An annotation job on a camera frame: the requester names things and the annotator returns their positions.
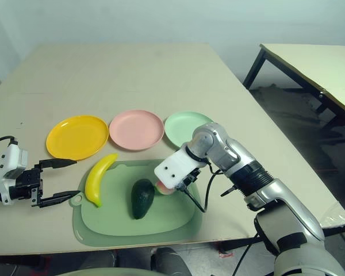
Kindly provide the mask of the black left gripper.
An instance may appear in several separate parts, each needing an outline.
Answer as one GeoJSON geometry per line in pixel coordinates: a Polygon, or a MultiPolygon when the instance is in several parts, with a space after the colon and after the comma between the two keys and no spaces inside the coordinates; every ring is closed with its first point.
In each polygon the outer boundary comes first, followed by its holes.
{"type": "Polygon", "coordinates": [[[63,168],[76,164],[77,161],[71,159],[53,158],[40,160],[36,164],[36,168],[25,170],[16,179],[14,186],[10,187],[11,200],[31,200],[31,206],[38,206],[39,208],[49,207],[61,204],[64,201],[77,196],[80,191],[64,191],[55,193],[52,197],[42,198],[43,195],[43,180],[41,179],[41,172],[44,168],[63,168]]]}

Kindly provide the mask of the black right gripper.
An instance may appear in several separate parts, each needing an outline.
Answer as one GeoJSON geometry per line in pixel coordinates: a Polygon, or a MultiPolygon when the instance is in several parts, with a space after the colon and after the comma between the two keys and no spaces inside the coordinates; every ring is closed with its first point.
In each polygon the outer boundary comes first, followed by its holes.
{"type": "Polygon", "coordinates": [[[200,173],[201,173],[201,170],[199,168],[195,168],[178,183],[177,190],[179,191],[187,190],[187,187],[197,180],[197,177],[199,176],[200,173]]]}

